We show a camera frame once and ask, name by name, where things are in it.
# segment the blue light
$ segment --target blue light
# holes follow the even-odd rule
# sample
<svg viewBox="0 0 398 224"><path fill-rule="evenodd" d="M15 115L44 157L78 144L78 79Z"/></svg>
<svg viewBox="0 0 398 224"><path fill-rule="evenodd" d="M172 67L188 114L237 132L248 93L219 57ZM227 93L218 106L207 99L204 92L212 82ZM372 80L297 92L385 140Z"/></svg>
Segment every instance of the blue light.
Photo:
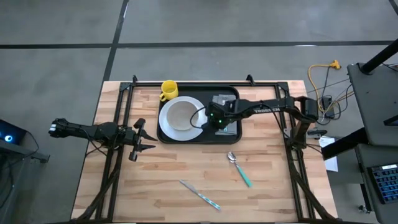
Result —
<svg viewBox="0 0 398 224"><path fill-rule="evenodd" d="M4 140L6 140L6 142L11 142L12 141L12 136L6 136L4 138Z"/></svg>

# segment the knife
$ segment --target knife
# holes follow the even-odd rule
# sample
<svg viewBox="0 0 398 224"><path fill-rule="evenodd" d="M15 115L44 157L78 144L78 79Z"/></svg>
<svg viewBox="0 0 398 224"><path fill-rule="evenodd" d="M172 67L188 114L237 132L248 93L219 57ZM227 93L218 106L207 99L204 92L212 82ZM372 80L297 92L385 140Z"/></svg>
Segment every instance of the knife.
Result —
<svg viewBox="0 0 398 224"><path fill-rule="evenodd" d="M182 185L186 186L188 189L190 189L190 190L191 190L193 193L195 193L197 196L201 197L203 200L205 200L205 201L206 201L207 203L209 203L211 206L213 206L213 207L215 207L217 210L221 211L221 207L220 207L219 205L217 205L216 203L212 202L210 199L206 198L206 197L203 196L201 193L197 192L196 189L195 189L192 185L186 183L186 182L183 181L183 180L180 180L180 183L181 183Z"/></svg>

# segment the keyboard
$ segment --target keyboard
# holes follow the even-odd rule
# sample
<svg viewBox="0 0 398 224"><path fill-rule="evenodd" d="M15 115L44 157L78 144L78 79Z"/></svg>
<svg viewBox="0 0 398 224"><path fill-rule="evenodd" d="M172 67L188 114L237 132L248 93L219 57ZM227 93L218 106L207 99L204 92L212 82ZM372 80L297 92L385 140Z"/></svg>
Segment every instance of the keyboard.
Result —
<svg viewBox="0 0 398 224"><path fill-rule="evenodd" d="M368 168L381 203L398 202L398 164Z"/></svg>

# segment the white paper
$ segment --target white paper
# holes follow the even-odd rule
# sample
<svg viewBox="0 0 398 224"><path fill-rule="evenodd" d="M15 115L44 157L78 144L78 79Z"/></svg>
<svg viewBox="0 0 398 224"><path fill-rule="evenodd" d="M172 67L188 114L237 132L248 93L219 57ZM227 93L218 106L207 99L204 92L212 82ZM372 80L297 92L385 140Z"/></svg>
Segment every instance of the white paper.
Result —
<svg viewBox="0 0 398 224"><path fill-rule="evenodd" d="M320 147L325 147L331 143L334 143L335 139L334 138L329 138L329 137L321 137L319 139L319 146ZM338 172L338 167L337 167L337 157L330 158L328 160L325 160L325 166L326 170L329 171L334 171Z"/></svg>

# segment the mug handle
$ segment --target mug handle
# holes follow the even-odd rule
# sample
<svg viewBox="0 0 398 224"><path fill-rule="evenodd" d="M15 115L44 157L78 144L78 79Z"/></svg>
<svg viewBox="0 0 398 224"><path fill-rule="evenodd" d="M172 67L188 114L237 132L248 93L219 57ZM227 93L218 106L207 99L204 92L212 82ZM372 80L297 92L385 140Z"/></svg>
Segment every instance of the mug handle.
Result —
<svg viewBox="0 0 398 224"><path fill-rule="evenodd" d="M160 98L161 102L164 102L166 100L166 96L163 93L160 94L159 98Z"/></svg>

